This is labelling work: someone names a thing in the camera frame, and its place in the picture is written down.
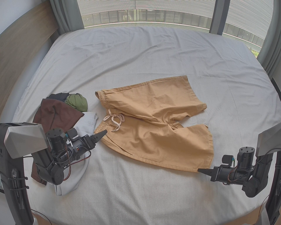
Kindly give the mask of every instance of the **white bed sheet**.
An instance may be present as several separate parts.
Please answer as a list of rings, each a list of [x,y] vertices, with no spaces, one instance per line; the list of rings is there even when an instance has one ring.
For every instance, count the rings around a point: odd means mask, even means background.
[[[260,132],[281,122],[281,102],[254,55],[243,42],[219,35],[164,27],[110,27],[60,36],[30,81],[14,122],[32,121],[41,99],[51,93],[81,93],[89,111],[104,117],[94,92],[148,80],[187,75],[207,109],[181,121],[204,123],[214,141],[212,166],[240,147],[256,148]],[[30,176],[31,158],[25,160]],[[52,185],[27,181],[33,209],[60,224],[223,224],[258,207],[269,184],[248,198],[241,186],[210,177],[145,164],[106,147],[92,150],[79,187],[56,196]]]

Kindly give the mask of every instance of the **rolled green cloth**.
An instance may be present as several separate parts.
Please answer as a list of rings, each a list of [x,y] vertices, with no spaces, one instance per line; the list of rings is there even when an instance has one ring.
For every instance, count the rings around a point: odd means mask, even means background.
[[[79,93],[67,96],[65,103],[79,110],[80,112],[86,112],[88,110],[87,99]]]

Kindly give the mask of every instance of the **drawstring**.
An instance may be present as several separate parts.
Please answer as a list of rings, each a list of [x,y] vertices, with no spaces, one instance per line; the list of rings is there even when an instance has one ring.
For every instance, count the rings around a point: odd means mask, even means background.
[[[120,125],[121,125],[121,122],[124,122],[125,121],[125,117],[123,114],[112,114],[110,109],[108,109],[108,113],[109,115],[108,116],[105,116],[103,118],[103,121],[106,121],[109,117],[111,117],[111,120],[113,123],[115,123],[117,125],[117,127],[115,128],[115,130],[112,130],[112,131],[117,131],[120,129]],[[117,117],[120,119],[120,123],[117,123],[115,120],[114,120],[114,117]]]

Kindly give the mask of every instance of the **headboard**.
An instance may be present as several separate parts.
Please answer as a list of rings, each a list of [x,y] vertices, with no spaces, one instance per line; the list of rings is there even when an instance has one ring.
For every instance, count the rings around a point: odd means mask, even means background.
[[[44,1],[0,34],[0,115],[19,75],[57,29],[50,1]]]

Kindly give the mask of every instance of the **gray curtain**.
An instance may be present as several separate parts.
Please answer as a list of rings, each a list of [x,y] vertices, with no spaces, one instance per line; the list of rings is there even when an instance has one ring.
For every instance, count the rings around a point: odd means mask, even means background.
[[[270,79],[281,76],[281,0],[274,0],[272,20],[257,57]]]
[[[84,29],[77,0],[50,0],[50,3],[58,22],[59,35]]]

